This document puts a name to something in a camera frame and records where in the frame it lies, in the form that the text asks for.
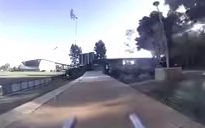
grass field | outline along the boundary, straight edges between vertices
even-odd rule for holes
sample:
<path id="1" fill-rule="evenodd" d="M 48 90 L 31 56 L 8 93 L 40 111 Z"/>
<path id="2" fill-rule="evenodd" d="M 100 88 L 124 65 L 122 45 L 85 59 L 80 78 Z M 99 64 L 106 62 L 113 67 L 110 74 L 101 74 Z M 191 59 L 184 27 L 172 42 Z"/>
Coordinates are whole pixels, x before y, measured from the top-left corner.
<path id="1" fill-rule="evenodd" d="M 0 85 L 25 80 L 41 79 L 63 74 L 63 72 L 0 72 Z"/>

bush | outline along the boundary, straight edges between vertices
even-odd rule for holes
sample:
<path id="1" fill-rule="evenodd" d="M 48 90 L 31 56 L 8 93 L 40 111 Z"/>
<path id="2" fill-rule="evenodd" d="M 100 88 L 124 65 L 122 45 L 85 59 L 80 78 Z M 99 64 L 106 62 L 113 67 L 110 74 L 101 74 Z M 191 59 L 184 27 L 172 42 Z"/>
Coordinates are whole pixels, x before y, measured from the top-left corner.
<path id="1" fill-rule="evenodd" d="M 69 68 L 66 70 L 66 79 L 76 79 L 82 76 L 86 72 L 86 67 Z"/>
<path id="2" fill-rule="evenodd" d="M 152 68 L 133 66 L 114 68 L 110 71 L 110 76 L 126 83 L 154 78 L 154 69 Z"/>

curb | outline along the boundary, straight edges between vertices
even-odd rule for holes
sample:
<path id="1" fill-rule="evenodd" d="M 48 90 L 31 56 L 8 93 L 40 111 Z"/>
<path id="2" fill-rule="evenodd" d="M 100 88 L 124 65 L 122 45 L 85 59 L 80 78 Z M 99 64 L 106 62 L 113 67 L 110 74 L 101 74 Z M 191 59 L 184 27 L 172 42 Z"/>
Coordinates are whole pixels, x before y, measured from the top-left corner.
<path id="1" fill-rule="evenodd" d="M 183 70 L 183 73 L 204 73 L 205 70 Z"/>
<path id="2" fill-rule="evenodd" d="M 136 82 L 136 83 L 132 83 L 132 84 L 127 84 L 129 85 L 130 87 L 132 86 L 140 86 L 140 85 L 143 85 L 143 84 L 149 84 L 149 83 L 152 83 L 152 82 L 158 82 L 158 80 L 154 80 L 154 79 L 151 79 L 151 80 L 145 80 L 145 81 L 141 81 L 141 82 Z"/>
<path id="3" fill-rule="evenodd" d="M 51 92 L 48 92 L 44 94 L 43 96 L 40 96 L 32 101 L 29 101 L 19 107 L 16 107 L 6 113 L 3 113 L 0 115 L 0 128 L 6 128 L 11 123 L 15 122 L 16 120 L 20 119 L 22 116 L 28 115 L 33 113 L 35 110 L 37 110 L 39 107 L 47 103 L 49 100 L 54 98 L 55 96 L 61 94 L 71 86 L 78 83 L 82 77 L 65 84 Z"/>

wall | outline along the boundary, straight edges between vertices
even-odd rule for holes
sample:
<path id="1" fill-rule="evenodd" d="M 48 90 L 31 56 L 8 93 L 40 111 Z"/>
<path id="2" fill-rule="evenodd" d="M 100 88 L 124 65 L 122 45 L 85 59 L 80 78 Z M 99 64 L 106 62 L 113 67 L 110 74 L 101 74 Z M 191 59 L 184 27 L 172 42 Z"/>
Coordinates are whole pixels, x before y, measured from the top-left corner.
<path id="1" fill-rule="evenodd" d="M 0 85 L 0 96 L 12 94 L 18 91 L 37 88 L 40 86 L 49 85 L 53 78 L 43 78 L 29 81 L 16 82 L 11 84 Z"/>

walkway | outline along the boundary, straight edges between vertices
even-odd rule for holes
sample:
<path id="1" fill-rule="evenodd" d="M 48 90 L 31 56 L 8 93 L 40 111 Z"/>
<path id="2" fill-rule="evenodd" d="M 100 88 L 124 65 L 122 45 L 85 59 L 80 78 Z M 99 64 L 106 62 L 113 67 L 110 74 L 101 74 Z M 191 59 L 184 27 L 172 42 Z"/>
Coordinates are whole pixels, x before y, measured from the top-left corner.
<path id="1" fill-rule="evenodd" d="M 130 113 L 136 113 L 146 128 L 205 128 L 101 72 L 86 73 L 80 82 L 7 128 L 62 128 L 73 116 L 76 128 L 133 128 Z"/>

